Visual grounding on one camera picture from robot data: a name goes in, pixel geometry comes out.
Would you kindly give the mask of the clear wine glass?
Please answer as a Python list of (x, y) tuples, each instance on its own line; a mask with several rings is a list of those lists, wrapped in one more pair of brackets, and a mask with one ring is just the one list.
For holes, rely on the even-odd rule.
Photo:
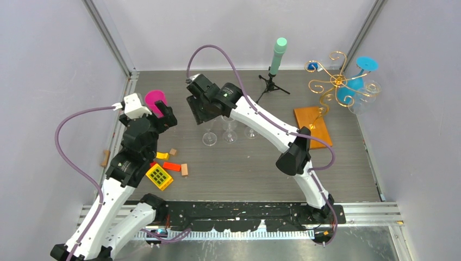
[(225, 116), (221, 116), (221, 120), (223, 121), (223, 139), (226, 143), (232, 144), (235, 143), (238, 135), (235, 132), (235, 129), (238, 125), (238, 122), (235, 119), (231, 119)]
[(214, 132), (212, 132), (214, 123), (215, 120), (210, 120), (203, 124), (205, 133), (202, 136), (202, 142), (208, 147), (214, 146), (217, 143), (217, 136)]
[(362, 88), (360, 88), (352, 96), (352, 100), (348, 105), (349, 111), (356, 115), (364, 114), (371, 108), (373, 102), (381, 93), (381, 90), (382, 88), (380, 83), (374, 80), (364, 82)]
[(255, 139), (259, 135), (259, 133), (252, 127), (246, 126), (244, 129), (244, 135), (249, 139)]

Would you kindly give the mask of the pink plastic wine glass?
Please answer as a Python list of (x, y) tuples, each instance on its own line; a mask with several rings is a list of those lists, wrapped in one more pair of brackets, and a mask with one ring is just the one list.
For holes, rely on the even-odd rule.
[(167, 100), (165, 93), (161, 90), (151, 90), (145, 96), (146, 106), (155, 114), (158, 118), (164, 116), (161, 110), (156, 106), (157, 101), (162, 101), (167, 106)]

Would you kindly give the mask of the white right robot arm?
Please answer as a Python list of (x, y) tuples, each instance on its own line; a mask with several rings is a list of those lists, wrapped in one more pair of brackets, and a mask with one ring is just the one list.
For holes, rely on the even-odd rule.
[(331, 218), (334, 200), (315, 173), (317, 169), (309, 153), (313, 137), (308, 128), (298, 129), (284, 123), (232, 83), (219, 87), (203, 74), (191, 76), (185, 82), (191, 93), (186, 100), (197, 124), (225, 116), (254, 129), (280, 151), (276, 167), (297, 182), (311, 218), (317, 223)]

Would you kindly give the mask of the blue plastic wine glass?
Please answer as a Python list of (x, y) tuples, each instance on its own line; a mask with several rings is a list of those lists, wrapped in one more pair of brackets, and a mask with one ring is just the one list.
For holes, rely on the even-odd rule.
[(356, 75), (340, 80), (336, 98), (341, 105), (353, 106), (356, 103), (355, 96), (364, 96), (363, 93), (366, 93), (369, 89), (372, 89), (370, 94), (374, 95), (376, 93), (375, 87), (367, 88), (365, 86), (364, 78), (370, 72), (378, 70), (378, 62), (371, 57), (359, 57), (356, 60), (356, 65), (360, 69)]

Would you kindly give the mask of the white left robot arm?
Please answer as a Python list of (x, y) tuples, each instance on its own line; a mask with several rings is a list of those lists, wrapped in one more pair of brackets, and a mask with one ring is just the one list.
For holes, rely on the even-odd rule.
[(98, 196), (73, 236), (53, 246), (55, 260), (114, 260), (127, 242), (149, 224), (161, 225), (167, 217), (166, 202), (145, 194), (135, 208), (117, 225), (121, 207), (138, 187), (157, 155), (159, 134), (177, 124), (172, 108), (163, 101), (155, 105), (158, 117), (139, 102), (113, 105), (122, 109), (120, 122), (126, 127), (122, 148), (110, 162), (105, 179), (97, 184)]

